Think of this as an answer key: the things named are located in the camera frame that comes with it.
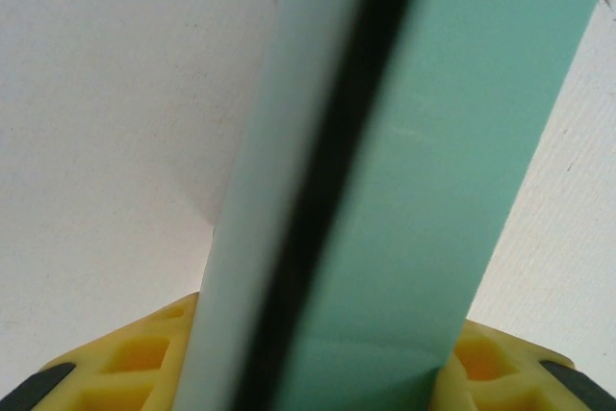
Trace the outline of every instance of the white wall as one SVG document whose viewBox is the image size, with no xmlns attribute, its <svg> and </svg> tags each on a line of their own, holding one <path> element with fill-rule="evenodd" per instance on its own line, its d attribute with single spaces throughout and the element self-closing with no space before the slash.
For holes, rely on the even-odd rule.
<svg viewBox="0 0 616 411">
<path fill-rule="evenodd" d="M 198 289 L 277 4 L 0 0 L 0 396 Z M 471 313 L 614 394 L 615 20 L 600 3 Z"/>
<path fill-rule="evenodd" d="M 0 0 L 0 397 L 199 288 L 278 0 Z"/>
</svg>

